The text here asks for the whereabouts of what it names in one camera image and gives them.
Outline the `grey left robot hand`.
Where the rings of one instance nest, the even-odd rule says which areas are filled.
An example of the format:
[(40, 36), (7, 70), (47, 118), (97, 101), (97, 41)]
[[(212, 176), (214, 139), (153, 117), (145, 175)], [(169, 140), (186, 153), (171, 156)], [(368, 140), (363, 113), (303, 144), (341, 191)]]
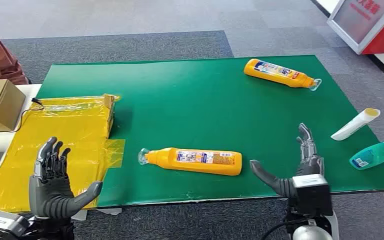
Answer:
[(33, 174), (29, 178), (29, 206), (40, 219), (69, 219), (101, 193), (103, 182), (95, 181), (87, 190), (74, 196), (67, 172), (68, 154), (57, 137), (50, 137), (38, 150)]

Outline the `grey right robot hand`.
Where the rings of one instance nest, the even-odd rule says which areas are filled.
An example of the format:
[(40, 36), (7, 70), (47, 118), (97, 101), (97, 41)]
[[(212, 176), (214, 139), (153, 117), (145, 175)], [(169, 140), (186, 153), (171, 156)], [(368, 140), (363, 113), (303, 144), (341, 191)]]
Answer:
[[(324, 174), (324, 159), (317, 154), (316, 144), (311, 130), (304, 124), (298, 125), (300, 136), (296, 140), (300, 144), (300, 162), (296, 170), (296, 176)], [(276, 194), (286, 198), (294, 198), (297, 195), (292, 178), (279, 178), (266, 171), (258, 160), (249, 161), (251, 171), (263, 183), (268, 185)]]

